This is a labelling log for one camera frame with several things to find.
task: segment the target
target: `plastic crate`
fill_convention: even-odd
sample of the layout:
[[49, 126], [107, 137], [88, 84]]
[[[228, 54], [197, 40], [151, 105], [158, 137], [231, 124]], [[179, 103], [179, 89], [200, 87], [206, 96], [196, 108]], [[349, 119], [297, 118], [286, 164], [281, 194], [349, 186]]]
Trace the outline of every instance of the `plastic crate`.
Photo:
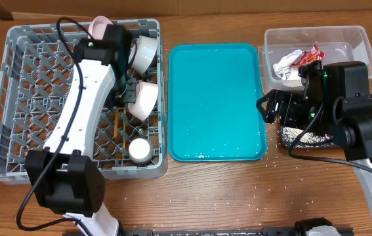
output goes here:
[[[81, 23], [88, 27], [90, 22]], [[138, 39], [158, 40], [157, 65], [141, 79], [159, 86], [157, 104], [149, 118], [140, 121], [123, 108], [103, 108], [94, 139], [93, 161], [108, 179], [151, 178], [166, 173], [165, 70], [159, 22], [154, 19], [118, 20]], [[71, 48], [87, 34], [75, 24], [62, 24]], [[0, 72], [0, 181], [28, 184], [24, 168], [28, 150], [43, 148], [66, 101], [73, 75], [73, 61], [58, 38], [56, 24], [12, 27], [7, 34]], [[154, 157], [145, 165], [129, 159], [135, 137], [147, 138]]]

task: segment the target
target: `red wrapper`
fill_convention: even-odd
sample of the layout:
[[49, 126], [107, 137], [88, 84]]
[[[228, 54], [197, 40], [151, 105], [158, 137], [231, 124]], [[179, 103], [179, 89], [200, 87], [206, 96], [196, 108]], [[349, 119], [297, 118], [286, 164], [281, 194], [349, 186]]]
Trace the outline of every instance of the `red wrapper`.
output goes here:
[[320, 52], [318, 50], [318, 46], [314, 43], [314, 46], [310, 50], [308, 50], [304, 56], [301, 57], [301, 60], [295, 64], [295, 66], [305, 66], [315, 60], [321, 60], [325, 57], [324, 52]]

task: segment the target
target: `wooden surface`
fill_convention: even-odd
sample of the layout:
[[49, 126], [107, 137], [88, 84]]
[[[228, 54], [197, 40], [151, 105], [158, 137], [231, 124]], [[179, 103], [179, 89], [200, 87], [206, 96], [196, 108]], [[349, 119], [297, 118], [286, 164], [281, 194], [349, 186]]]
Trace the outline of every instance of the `wooden surface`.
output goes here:
[[[268, 28], [360, 25], [372, 45], [372, 11], [170, 16], [158, 20], [167, 59], [173, 47], [186, 43], [246, 42], [257, 48]], [[40, 23], [54, 22], [0, 22], [0, 66], [8, 29]], [[161, 178], [107, 181], [104, 202], [125, 229], [261, 229], [323, 216], [336, 226], [353, 227], [356, 235], [372, 235], [371, 217], [353, 170], [292, 159], [276, 147], [278, 127], [267, 125], [267, 129], [269, 148], [261, 161], [179, 163], [169, 156], [168, 172]], [[309, 151], [343, 158], [341, 151], [334, 153]], [[36, 232], [18, 230], [16, 211], [29, 188], [0, 183], [0, 235], [59, 235], [75, 230], [70, 223]], [[34, 226], [59, 217], [31, 200], [23, 223]]]

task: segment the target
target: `wooden table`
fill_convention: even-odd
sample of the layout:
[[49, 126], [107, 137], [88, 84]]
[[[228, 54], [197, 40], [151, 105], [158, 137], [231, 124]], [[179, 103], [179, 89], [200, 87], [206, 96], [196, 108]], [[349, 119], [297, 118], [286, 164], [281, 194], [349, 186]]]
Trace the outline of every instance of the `wooden table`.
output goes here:
[[[303, 26], [363, 26], [372, 45], [372, 11], [168, 16], [158, 20], [165, 56], [176, 45], [186, 43], [246, 42], [257, 48], [269, 28]], [[11, 26], [43, 23], [54, 20], [0, 22], [0, 66]], [[277, 125], [267, 125], [267, 129], [269, 149], [261, 161], [179, 163], [169, 156], [168, 172], [161, 178], [107, 181], [104, 202], [125, 229], [261, 229], [293, 226], [297, 220], [323, 216], [338, 227], [353, 227], [356, 235], [372, 235], [367, 203], [353, 170], [292, 159], [282, 147], [276, 147]], [[344, 158], [341, 151], [334, 153], [309, 152]], [[36, 232], [20, 231], [16, 211], [29, 188], [0, 183], [0, 235], [59, 235], [76, 230], [65, 223]], [[23, 223], [34, 226], [59, 217], [31, 200]]]

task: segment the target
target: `white tissue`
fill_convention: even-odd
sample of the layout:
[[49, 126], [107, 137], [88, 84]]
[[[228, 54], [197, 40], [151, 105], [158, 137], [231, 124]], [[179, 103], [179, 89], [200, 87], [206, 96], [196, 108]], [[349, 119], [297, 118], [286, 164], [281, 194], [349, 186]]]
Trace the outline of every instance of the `white tissue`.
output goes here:
[[292, 53], [288, 54], [287, 56], [281, 58], [281, 60], [277, 64], [273, 65], [273, 70], [275, 71], [275, 74], [279, 78], [282, 78], [282, 80], [286, 80], [287, 73], [291, 73], [291, 68], [289, 66], [293, 64], [302, 54], [303, 51], [297, 49]]
[[307, 236], [342, 236], [333, 226], [318, 226], [313, 227], [306, 232]]

